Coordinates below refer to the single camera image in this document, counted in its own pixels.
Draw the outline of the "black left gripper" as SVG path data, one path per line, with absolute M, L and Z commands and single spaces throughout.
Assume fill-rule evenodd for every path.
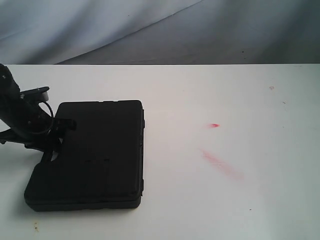
M 9 129 L 0 133 L 0 143 L 23 144 L 27 149 L 43 152 L 42 162 L 50 162 L 54 153 L 59 153 L 63 139 L 55 132 L 75 131 L 73 119 L 54 117 L 48 102 L 29 102 L 23 99 L 0 100 L 0 119 Z

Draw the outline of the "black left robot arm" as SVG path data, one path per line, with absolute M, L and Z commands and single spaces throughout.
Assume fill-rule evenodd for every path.
M 48 104 L 48 86 L 21 91 L 9 68 L 0 65 L 0 119 L 9 129 L 0 133 L 0 143 L 23 144 L 27 149 L 59 151 L 72 119 L 54 117 Z

